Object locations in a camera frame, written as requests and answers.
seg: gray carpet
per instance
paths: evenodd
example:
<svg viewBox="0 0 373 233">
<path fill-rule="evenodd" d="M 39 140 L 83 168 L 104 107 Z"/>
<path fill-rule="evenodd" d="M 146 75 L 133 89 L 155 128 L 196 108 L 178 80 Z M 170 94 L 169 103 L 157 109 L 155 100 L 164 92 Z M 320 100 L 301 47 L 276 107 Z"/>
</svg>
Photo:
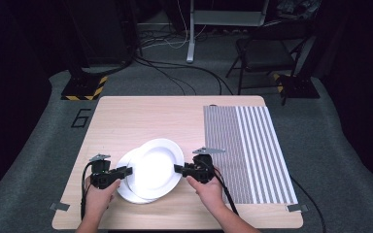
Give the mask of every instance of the gray carpet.
<svg viewBox="0 0 373 233">
<path fill-rule="evenodd" d="M 234 41 L 240 35 L 207 38 L 196 45 L 194 66 L 224 77 L 236 55 Z M 186 64 L 187 45 L 173 49 L 155 46 L 143 49 L 151 60 Z M 93 68 L 102 71 L 108 67 Z M 105 95 L 218 95 L 217 80 L 208 73 L 192 69 L 166 69 L 173 81 L 154 68 L 132 63 L 109 76 Z M 236 93 L 238 71 L 225 82 Z M 97 101 L 64 101 L 60 93 L 69 73 L 51 77 L 52 96 L 45 112 L 0 183 L 0 232 L 55 232 L 51 227 L 52 202 L 59 201 L 68 181 L 88 124 L 71 128 L 80 109 L 89 117 Z M 373 175 L 361 164 L 344 137 L 336 110 L 320 80 L 313 79 L 320 99 L 289 99 L 281 106 L 275 88 L 245 90 L 261 95 L 270 110 L 289 173 L 314 198 L 325 220 L 327 232 L 373 232 Z M 222 85 L 222 94 L 228 91 Z M 311 200 L 294 185 L 301 204 L 310 211 L 303 214 L 304 225 L 296 230 L 263 232 L 322 232 L 322 224 Z"/>
</svg>

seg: stacked plates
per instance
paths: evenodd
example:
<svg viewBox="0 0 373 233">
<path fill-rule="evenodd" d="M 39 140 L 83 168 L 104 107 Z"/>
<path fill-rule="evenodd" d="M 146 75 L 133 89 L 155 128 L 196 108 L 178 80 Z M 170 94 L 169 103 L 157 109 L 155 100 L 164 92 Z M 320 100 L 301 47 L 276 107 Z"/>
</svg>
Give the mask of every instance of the stacked plates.
<svg viewBox="0 0 373 233">
<path fill-rule="evenodd" d="M 132 167 L 132 175 L 120 183 L 118 193 L 128 202 L 146 204 L 170 192 L 182 174 L 174 164 L 184 166 L 180 147 L 168 139 L 154 139 L 131 150 L 118 162 L 117 168 Z"/>
</svg>

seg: yellow and black hazard tape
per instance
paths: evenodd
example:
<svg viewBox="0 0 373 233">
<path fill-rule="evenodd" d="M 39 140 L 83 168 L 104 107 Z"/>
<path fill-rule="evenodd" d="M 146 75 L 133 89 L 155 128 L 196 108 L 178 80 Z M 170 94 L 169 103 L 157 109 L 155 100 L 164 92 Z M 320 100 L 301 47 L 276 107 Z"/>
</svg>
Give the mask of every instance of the yellow and black hazard tape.
<svg viewBox="0 0 373 233">
<path fill-rule="evenodd" d="M 95 89 L 93 95 L 63 95 L 61 99 L 62 100 L 96 100 L 101 94 L 102 89 L 104 88 L 104 85 L 107 79 L 108 77 L 105 76 L 99 81 L 99 85 Z"/>
<path fill-rule="evenodd" d="M 279 74 L 274 74 L 274 81 L 277 84 L 278 92 L 281 93 L 283 91 L 283 84 L 280 81 L 280 75 Z"/>
</svg>

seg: striped mat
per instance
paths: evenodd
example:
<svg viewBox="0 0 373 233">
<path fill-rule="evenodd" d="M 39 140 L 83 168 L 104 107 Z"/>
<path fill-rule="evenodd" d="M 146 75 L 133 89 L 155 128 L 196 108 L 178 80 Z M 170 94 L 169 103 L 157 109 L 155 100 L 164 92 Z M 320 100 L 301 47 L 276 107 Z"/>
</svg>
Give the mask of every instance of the striped mat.
<svg viewBox="0 0 373 233">
<path fill-rule="evenodd" d="M 236 204 L 298 203 L 267 107 L 204 106 L 204 123 Z"/>
</svg>

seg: human arm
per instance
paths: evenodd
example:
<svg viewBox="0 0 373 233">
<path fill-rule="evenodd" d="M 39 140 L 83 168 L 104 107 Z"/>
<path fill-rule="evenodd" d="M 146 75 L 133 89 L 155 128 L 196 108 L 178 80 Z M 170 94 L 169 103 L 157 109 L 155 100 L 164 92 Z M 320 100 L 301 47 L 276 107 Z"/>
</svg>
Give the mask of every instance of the human arm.
<svg viewBox="0 0 373 233">
<path fill-rule="evenodd" d="M 225 233 L 260 232 L 226 207 L 222 200 L 222 186 L 216 178 L 212 178 L 205 184 L 198 182 L 191 176 L 186 177 L 186 180 L 196 190 L 196 194 L 204 206 L 214 216 Z"/>
<path fill-rule="evenodd" d="M 86 178 L 85 187 L 89 187 L 89 189 L 86 194 L 85 216 L 76 231 L 77 233 L 97 232 L 99 222 L 114 198 L 114 193 L 119 185 L 120 180 L 116 180 L 107 188 L 98 189 L 90 184 L 89 178 Z"/>
</svg>

